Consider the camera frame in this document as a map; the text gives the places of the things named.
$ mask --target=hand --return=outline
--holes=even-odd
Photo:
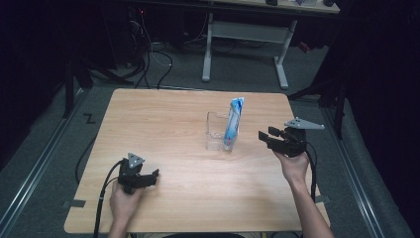
[[[114,220],[109,237],[123,237],[122,235],[126,233],[126,228],[139,205],[142,191],[138,188],[133,194],[126,194],[122,185],[116,180],[113,182],[110,205]]]
[[[309,165],[309,158],[306,153],[288,158],[284,154],[273,152],[280,159],[283,175],[290,184],[297,182],[306,184],[305,177]]]

